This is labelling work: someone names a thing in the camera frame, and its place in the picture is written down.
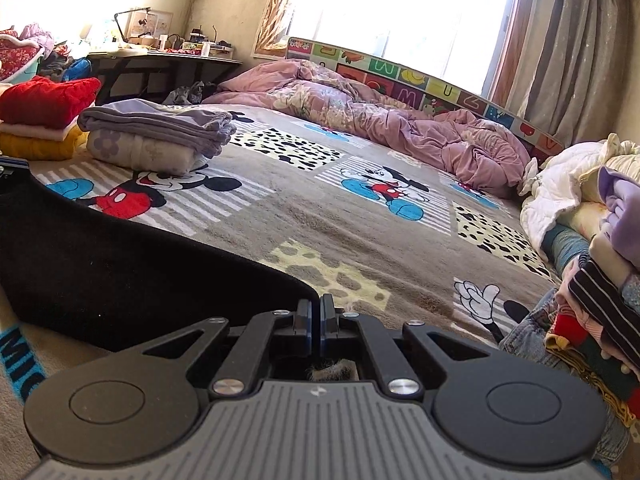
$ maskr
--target window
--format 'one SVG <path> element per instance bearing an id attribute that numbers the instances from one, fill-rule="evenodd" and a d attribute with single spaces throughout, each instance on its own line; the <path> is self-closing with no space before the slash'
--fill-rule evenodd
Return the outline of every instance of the window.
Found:
<path id="1" fill-rule="evenodd" d="M 289 0 L 282 31 L 383 57 L 486 95 L 504 43 L 508 1 Z"/>

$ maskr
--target colorful alphabet headboard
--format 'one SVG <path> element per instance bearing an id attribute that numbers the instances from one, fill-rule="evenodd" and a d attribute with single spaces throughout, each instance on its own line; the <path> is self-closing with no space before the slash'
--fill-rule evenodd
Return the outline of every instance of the colorful alphabet headboard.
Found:
<path id="1" fill-rule="evenodd" d="M 540 162 L 564 148 L 549 134 L 480 96 L 379 57 L 302 38 L 289 38 L 285 56 L 311 60 L 428 114 L 467 108 L 478 117 L 506 126 L 524 144 L 529 155 Z"/>

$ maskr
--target denim jeans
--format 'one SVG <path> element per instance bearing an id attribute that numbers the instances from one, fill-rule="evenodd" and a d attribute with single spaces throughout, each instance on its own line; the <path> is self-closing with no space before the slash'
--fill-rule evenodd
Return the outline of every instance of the denim jeans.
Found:
<path id="1" fill-rule="evenodd" d="M 555 293 L 554 288 L 546 293 L 535 309 L 500 342 L 498 348 L 529 361 L 579 377 L 576 370 L 545 350 L 545 334 L 551 328 L 548 309 L 555 305 L 555 302 L 552 301 Z M 625 450 L 629 440 L 629 432 L 608 404 L 606 404 L 606 409 L 607 423 L 596 448 L 594 459 L 610 466 L 620 458 Z"/>
<path id="2" fill-rule="evenodd" d="M 556 266 L 558 276 L 575 256 L 589 249 L 589 242 L 582 235 L 569 227 L 556 224 L 546 232 L 542 240 L 542 250 L 546 257 Z"/>

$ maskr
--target gray curtain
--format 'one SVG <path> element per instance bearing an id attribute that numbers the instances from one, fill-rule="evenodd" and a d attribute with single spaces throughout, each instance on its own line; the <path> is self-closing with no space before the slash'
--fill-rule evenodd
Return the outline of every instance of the gray curtain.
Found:
<path id="1" fill-rule="evenodd" d="M 535 71 L 514 82 L 512 93 L 518 94 L 518 86 L 527 91 L 516 102 L 510 95 L 510 108 L 524 110 L 526 120 L 565 146 L 605 139 L 620 104 L 628 0 L 555 0 L 542 22 L 546 30 L 531 31 L 544 34 Z M 529 66 L 531 61 L 522 60 Z"/>

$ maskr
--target desk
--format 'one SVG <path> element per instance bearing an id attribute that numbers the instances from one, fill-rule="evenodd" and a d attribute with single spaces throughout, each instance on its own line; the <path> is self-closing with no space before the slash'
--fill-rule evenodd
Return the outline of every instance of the desk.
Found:
<path id="1" fill-rule="evenodd" d="M 146 53 L 142 51 L 141 53 L 140 51 L 132 52 L 131 49 L 115 52 L 90 52 L 87 59 L 92 64 L 92 77 L 97 77 L 102 81 L 102 87 L 95 99 L 97 105 L 136 97 L 162 102 L 169 95 L 169 92 L 178 86 L 190 86 L 196 81 L 218 83 L 242 65 L 241 61 L 235 59 L 156 51 Z M 138 92 L 111 95 L 111 90 L 118 79 L 128 74 L 142 75 L 142 84 L 138 85 Z M 164 76 L 164 85 L 162 85 L 161 91 L 148 91 L 151 75 Z"/>

